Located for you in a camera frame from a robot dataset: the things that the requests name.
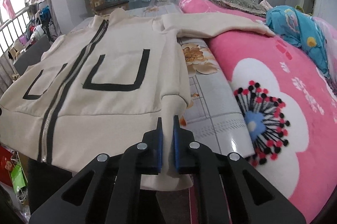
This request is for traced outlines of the pink floral fleece blanket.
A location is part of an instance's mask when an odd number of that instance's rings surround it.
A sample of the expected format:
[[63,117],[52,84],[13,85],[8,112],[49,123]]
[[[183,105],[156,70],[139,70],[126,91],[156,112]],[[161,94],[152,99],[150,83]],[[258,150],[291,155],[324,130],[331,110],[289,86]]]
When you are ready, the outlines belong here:
[[281,37],[237,30],[184,47],[191,75],[224,73],[254,147],[249,163],[308,223],[336,222],[336,96]]

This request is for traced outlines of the green shopping bag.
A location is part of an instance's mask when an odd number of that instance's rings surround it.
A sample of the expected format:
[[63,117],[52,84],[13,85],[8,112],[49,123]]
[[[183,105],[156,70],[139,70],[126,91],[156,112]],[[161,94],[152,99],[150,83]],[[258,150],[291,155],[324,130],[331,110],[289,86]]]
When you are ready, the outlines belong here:
[[27,186],[26,178],[20,162],[13,164],[12,171],[10,172],[10,178],[15,194],[19,193]]

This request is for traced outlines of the red bag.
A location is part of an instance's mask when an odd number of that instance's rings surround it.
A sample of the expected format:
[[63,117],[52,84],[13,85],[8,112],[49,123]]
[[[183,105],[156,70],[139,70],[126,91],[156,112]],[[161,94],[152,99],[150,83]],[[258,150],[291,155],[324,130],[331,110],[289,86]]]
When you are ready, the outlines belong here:
[[13,187],[10,173],[14,168],[11,160],[12,153],[3,146],[0,146],[0,181],[9,187]]

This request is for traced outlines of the beige zip-up jacket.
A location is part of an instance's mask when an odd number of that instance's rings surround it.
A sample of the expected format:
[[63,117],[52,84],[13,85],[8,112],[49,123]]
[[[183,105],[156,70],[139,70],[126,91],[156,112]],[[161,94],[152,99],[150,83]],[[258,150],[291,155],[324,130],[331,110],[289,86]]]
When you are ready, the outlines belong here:
[[177,174],[173,119],[191,102],[180,37],[212,38],[229,30],[267,36],[251,19],[225,13],[180,12],[135,17],[123,9],[60,36],[41,61],[1,96],[1,143],[25,156],[78,172],[95,156],[116,156],[163,126],[163,166],[143,176],[147,190],[191,187]]

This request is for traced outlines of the blue patterned quilt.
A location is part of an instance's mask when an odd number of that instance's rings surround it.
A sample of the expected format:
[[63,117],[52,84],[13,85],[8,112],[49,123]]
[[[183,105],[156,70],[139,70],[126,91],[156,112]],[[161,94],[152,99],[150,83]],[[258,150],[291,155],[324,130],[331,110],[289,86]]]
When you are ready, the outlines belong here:
[[266,25],[283,40],[304,51],[325,76],[329,75],[326,39],[312,16],[281,5],[267,11]]

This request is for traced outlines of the dark grey storage box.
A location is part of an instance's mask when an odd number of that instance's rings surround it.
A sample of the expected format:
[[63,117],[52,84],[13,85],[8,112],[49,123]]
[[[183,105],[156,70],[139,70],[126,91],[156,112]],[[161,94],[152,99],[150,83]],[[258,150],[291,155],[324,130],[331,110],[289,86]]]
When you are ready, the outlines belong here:
[[23,75],[29,66],[41,61],[42,54],[49,50],[51,43],[47,35],[43,35],[36,43],[21,53],[14,62],[14,68],[19,75]]

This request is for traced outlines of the pink hanging garment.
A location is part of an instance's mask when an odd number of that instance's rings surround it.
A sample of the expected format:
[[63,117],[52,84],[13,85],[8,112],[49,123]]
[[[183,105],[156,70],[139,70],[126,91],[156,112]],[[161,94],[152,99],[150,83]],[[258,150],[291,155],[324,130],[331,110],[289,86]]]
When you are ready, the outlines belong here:
[[9,18],[12,20],[15,18],[15,12],[11,4],[11,0],[3,0],[3,7],[6,9]]

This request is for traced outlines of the dark patterned blanket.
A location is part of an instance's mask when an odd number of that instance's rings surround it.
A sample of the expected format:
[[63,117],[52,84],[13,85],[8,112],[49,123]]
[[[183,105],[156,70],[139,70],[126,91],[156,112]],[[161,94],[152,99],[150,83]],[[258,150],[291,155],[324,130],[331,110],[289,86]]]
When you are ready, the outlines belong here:
[[265,17],[267,10],[251,0],[209,0],[217,6]]

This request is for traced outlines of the metal window railing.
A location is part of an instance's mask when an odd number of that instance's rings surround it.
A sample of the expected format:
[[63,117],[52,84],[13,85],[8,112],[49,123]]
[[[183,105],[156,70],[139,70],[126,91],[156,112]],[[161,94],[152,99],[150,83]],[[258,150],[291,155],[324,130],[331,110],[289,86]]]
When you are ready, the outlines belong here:
[[27,26],[31,21],[29,8],[25,7],[1,25],[1,67],[11,76],[16,74],[14,62],[28,45]]

